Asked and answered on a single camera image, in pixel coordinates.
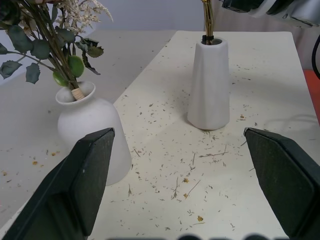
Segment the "round white ceramic vase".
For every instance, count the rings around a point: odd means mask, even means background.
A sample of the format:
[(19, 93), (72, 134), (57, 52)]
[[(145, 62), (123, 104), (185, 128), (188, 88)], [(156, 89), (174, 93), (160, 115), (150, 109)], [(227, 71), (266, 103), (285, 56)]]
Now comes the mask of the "round white ceramic vase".
[(90, 133), (113, 128), (115, 137), (111, 150), (106, 185), (121, 181), (132, 166), (132, 157), (124, 134), (120, 116), (112, 103), (95, 97), (96, 86), (90, 81), (81, 81), (79, 90), (61, 88), (55, 100), (63, 106), (57, 121), (59, 136), (68, 149)]

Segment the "red mat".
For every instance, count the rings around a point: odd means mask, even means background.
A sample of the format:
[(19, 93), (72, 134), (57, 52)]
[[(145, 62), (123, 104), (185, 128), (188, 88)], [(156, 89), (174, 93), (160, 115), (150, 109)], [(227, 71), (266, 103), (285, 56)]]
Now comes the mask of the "red mat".
[(320, 80), (313, 70), (303, 71), (314, 108), (320, 108)]

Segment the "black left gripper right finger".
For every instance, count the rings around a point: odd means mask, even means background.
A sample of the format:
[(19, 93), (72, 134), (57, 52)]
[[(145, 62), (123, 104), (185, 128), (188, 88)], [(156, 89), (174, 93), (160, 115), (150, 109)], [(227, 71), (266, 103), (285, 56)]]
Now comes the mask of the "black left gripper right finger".
[(320, 166), (292, 139), (247, 127), (259, 186), (290, 240), (320, 240)]

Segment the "tall faceted white vase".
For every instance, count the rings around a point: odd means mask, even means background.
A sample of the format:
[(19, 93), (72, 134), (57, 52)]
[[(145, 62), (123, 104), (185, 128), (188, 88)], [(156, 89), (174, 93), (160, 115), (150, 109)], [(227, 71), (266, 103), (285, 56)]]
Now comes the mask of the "tall faceted white vase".
[(228, 42), (215, 38), (212, 45), (195, 46), (187, 120), (201, 130), (218, 130), (230, 121)]

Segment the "green leaf dried flower bouquet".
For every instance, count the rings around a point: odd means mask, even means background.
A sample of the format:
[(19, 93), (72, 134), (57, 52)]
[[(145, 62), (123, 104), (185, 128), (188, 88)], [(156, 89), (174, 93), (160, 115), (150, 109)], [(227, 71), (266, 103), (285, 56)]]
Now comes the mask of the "green leaf dried flower bouquet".
[(11, 41), (13, 50), (0, 43), (1, 55), (19, 55), (20, 59), (0, 64), (0, 76), (7, 79), (28, 58), (25, 80), (35, 84), (40, 67), (52, 71), (53, 79), (67, 88), (74, 101), (85, 95), (78, 78), (85, 69), (98, 74), (88, 58), (104, 54), (99, 42), (83, 37), (87, 28), (100, 21), (99, 15), (112, 17), (99, 0), (0, 0), (0, 31)]

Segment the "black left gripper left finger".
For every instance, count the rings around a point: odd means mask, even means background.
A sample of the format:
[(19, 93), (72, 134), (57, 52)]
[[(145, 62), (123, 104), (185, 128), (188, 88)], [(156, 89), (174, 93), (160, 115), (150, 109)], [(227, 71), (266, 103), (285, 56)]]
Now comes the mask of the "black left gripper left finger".
[(80, 139), (40, 183), (1, 240), (87, 240), (106, 188), (115, 130)]

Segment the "golden stem flower bouquet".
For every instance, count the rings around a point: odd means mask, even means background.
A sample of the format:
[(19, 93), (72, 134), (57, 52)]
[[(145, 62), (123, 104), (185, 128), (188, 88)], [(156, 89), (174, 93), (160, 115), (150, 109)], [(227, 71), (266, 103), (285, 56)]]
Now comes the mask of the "golden stem flower bouquet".
[(201, 0), (204, 12), (205, 35), (202, 36), (204, 45), (213, 45), (214, 40), (214, 14), (212, 0)]

